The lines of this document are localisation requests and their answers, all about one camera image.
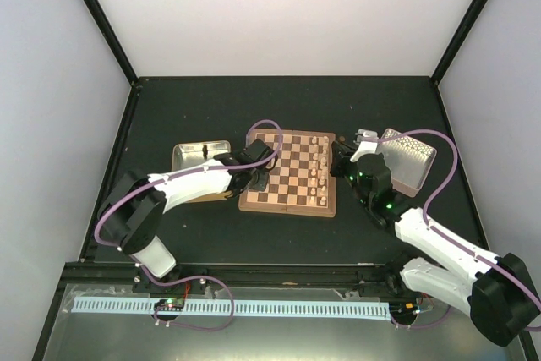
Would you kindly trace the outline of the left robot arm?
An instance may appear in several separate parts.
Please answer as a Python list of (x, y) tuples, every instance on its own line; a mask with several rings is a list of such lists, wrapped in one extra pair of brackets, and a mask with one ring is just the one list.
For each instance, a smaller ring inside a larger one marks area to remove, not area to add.
[(217, 154), (198, 166), (175, 172), (139, 175), (128, 172), (102, 204), (94, 230), (97, 243), (132, 257), (164, 293), (175, 291), (182, 273), (177, 261), (157, 236), (168, 211), (213, 194), (242, 193), (278, 152), (256, 139), (242, 150)]

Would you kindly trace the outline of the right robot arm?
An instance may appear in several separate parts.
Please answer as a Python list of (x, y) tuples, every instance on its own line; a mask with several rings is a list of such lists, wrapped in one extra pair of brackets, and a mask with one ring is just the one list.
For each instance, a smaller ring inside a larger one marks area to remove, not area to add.
[(526, 264), (498, 256), (441, 226), (396, 191), (383, 155), (367, 145), (331, 145), (331, 176), (343, 178), (377, 228), (424, 253), (384, 275), (386, 290), (427, 293), (467, 315), (489, 341), (505, 347), (540, 315)]

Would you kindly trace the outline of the wooden chess board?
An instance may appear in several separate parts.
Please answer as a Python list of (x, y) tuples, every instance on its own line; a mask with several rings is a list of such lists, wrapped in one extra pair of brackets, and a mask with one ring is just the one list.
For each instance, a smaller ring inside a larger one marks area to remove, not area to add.
[[(312, 137), (318, 137), (319, 152), (311, 152)], [(324, 136), (329, 137), (328, 154), (322, 153)], [(333, 133), (285, 130), (282, 147), (278, 146), (278, 132), (275, 129), (252, 129), (249, 140), (261, 139), (273, 150), (278, 150), (277, 163), (270, 171), (270, 179), (264, 192), (244, 191), (239, 198), (241, 211), (293, 214), (332, 218), (336, 215), (336, 179), (330, 175), (332, 160), (331, 143), (336, 140)], [(327, 157), (325, 165), (320, 158)], [(311, 168), (311, 161), (317, 161), (317, 168)], [(320, 178), (320, 169), (328, 167), (328, 177)], [(310, 176), (311, 170), (317, 176)], [(327, 185), (327, 195), (320, 196), (320, 186)], [(316, 188), (316, 195), (310, 189)]]

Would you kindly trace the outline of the right controller board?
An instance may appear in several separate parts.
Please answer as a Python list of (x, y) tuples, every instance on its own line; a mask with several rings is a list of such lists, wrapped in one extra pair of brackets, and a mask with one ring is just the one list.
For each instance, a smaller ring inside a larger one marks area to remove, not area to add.
[(426, 308), (418, 302), (392, 302), (389, 303), (389, 310), (392, 314), (405, 315), (423, 313)]

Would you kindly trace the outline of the controller board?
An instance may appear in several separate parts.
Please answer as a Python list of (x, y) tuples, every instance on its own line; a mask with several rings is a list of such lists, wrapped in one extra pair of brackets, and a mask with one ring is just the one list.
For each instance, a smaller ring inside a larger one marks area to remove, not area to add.
[(184, 307), (183, 298), (164, 298), (160, 299), (154, 305), (157, 311), (181, 311)]
[(392, 302), (389, 303), (389, 310), (392, 314), (405, 315), (423, 313), (426, 308), (418, 302)]

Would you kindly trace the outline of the left controller board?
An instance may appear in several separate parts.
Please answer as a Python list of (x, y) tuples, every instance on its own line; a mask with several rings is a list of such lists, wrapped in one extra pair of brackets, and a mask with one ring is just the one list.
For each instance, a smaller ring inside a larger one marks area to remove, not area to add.
[(183, 298), (164, 298), (160, 299), (154, 305), (157, 311), (181, 311), (184, 307)]

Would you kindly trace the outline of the yellow metal tin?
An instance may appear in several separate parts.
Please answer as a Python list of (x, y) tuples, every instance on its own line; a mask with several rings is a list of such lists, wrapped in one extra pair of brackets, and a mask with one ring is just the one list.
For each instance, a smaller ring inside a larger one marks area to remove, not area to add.
[[(203, 157), (203, 146), (208, 148), (208, 156)], [(228, 141), (200, 141), (194, 143), (178, 144), (172, 151), (171, 175), (178, 172), (187, 172), (192, 168), (202, 168), (217, 165), (214, 156), (231, 151)], [(172, 195), (168, 199), (168, 205), (173, 208), (185, 203), (199, 203), (225, 200), (230, 194), (226, 191), (227, 184), (225, 172), (197, 172), (175, 178)]]

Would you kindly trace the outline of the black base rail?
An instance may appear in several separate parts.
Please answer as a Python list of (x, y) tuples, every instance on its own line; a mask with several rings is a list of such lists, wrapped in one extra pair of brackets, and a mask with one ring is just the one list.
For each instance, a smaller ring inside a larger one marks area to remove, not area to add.
[(191, 293), (201, 294), (206, 286), (215, 287), (205, 276), (214, 277), (228, 287), (256, 288), (329, 288), (353, 290), (361, 295), (377, 297), (409, 297), (413, 291), (406, 288), (396, 265), (212, 265), (181, 264), (156, 285), (135, 265), (128, 263), (80, 263), (64, 266), (61, 282), (88, 284), (121, 284), (131, 286), (136, 293), (151, 296), (185, 292), (181, 282), (166, 287), (166, 282), (193, 276), (189, 283)]

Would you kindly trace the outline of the black frame post right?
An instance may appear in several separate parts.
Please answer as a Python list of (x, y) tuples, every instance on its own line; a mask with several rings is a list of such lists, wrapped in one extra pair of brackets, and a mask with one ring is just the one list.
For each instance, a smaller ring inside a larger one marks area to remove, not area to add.
[(457, 26), (450, 42), (448, 43), (442, 57), (431, 75), (431, 81), (435, 85), (439, 85), (442, 79), (445, 77), (445, 74), (450, 68), (456, 55), (459, 53), (471, 29), (477, 22), (478, 17), (483, 12), (487, 2), (488, 0), (472, 0), (469, 3), (465, 14), (462, 16), (459, 25)]

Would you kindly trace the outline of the black frame post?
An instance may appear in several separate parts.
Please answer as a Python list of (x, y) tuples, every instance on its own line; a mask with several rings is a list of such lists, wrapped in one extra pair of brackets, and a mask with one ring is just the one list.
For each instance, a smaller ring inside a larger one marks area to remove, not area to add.
[(122, 70), (123, 75), (130, 85), (135, 84), (138, 81), (138, 75), (135, 73), (134, 68), (126, 52), (123, 50), (121, 42), (117, 38), (117, 35), (112, 28), (112, 25), (107, 18), (107, 15), (101, 6), (99, 0), (83, 0), (85, 6), (94, 22), (96, 23), (97, 28), (101, 32), (102, 37), (106, 41), (112, 55), (114, 56), (119, 68)]
[(442, 79), (445, 77), (445, 74), (450, 68), (456, 55), (459, 53), (471, 29), (477, 22), (478, 17), (483, 12), (487, 2), (488, 0), (472, 0), (469, 3), (465, 14), (462, 16), (459, 25), (457, 26), (450, 42), (448, 43), (442, 57), (431, 75), (431, 81), (435, 85), (439, 85)]

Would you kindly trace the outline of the black frame post left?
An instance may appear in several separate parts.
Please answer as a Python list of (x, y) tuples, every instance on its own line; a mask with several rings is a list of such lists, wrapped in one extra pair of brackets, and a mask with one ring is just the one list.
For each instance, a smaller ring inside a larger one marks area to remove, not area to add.
[(123, 50), (121, 42), (117, 38), (117, 35), (112, 28), (112, 25), (107, 18), (107, 15), (101, 6), (99, 0), (83, 0), (85, 6), (94, 22), (96, 23), (97, 28), (101, 32), (102, 37), (106, 41), (112, 55), (114, 56), (119, 68), (122, 70), (123, 75), (130, 85), (135, 84), (138, 81), (138, 75), (135, 73), (134, 68), (126, 52)]

